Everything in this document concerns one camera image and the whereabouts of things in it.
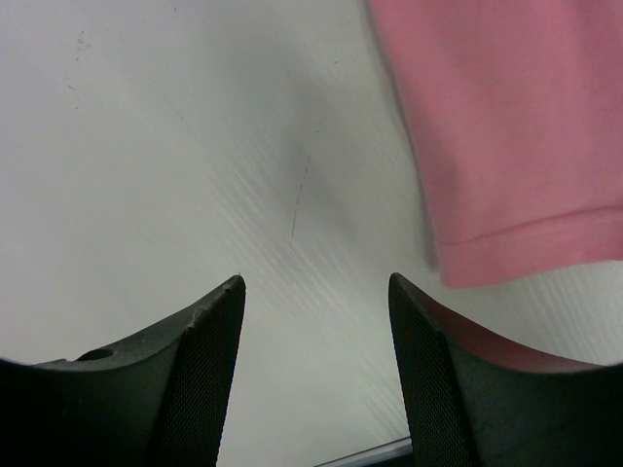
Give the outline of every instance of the pink cloth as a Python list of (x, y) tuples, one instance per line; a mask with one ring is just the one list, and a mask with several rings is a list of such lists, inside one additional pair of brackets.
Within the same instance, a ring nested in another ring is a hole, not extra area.
[(623, 1), (372, 9), (446, 285), (623, 259)]

